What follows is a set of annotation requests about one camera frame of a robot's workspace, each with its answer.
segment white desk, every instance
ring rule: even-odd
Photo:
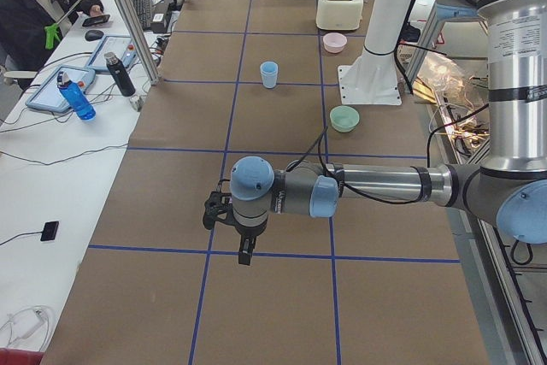
[[[99,28],[106,34],[127,34],[114,0],[102,1],[111,21]],[[84,40],[88,30],[81,27],[84,18],[80,16],[50,61],[95,49],[97,42]],[[152,44],[156,35],[147,33],[146,38]],[[81,67],[88,58],[82,56],[58,64]],[[56,64],[46,68],[34,83],[44,80],[55,67]],[[136,64],[130,75],[137,94],[145,94],[149,82],[142,65]],[[87,94],[93,99],[113,83],[109,74],[98,74]],[[138,119],[138,113],[115,87],[109,101],[95,106],[97,116],[91,122],[72,115],[66,123],[53,120],[3,132],[52,119],[49,114],[25,109],[31,92],[32,89],[21,98],[6,119],[15,121],[24,109],[17,123],[0,127],[1,151],[53,162],[87,150],[126,144]],[[46,221],[60,221],[55,241],[42,243],[39,235],[33,235],[0,247],[0,326],[9,314],[44,305],[54,311],[51,325],[55,328],[124,153],[125,149],[106,150],[48,167],[0,155],[0,242],[19,233],[41,231]],[[17,348],[38,350],[45,334],[42,328]],[[7,344],[8,337],[8,333],[0,333],[0,347]]]

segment bottle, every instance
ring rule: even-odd
[[[68,77],[67,73],[63,71],[59,72],[57,75],[57,87],[80,119],[89,121],[95,117],[95,109],[87,101],[87,98],[78,85]]]
[[[120,89],[121,95],[130,97],[135,94],[135,86],[131,82],[129,74],[121,60],[111,51],[105,53],[104,58],[106,59],[106,67],[110,74],[112,74],[114,82]]]

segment green tag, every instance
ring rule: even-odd
[[[61,38],[59,38],[59,32],[57,31],[57,29],[59,29],[59,25],[54,23],[51,26],[46,26],[44,29],[45,29],[45,49],[52,50],[54,47],[55,41],[61,42]]]

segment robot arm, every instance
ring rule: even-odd
[[[203,216],[208,229],[217,221],[236,228],[239,263],[250,264],[269,212],[331,217],[339,198],[356,196],[385,203],[433,201],[465,210],[520,241],[547,243],[547,0],[438,0],[437,6],[445,18],[478,13],[488,23],[489,156],[480,165],[301,162],[275,171],[259,157],[245,157],[232,168],[231,193],[217,187]]]

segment red object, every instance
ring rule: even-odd
[[[43,352],[0,348],[0,365],[38,365],[42,356]]]

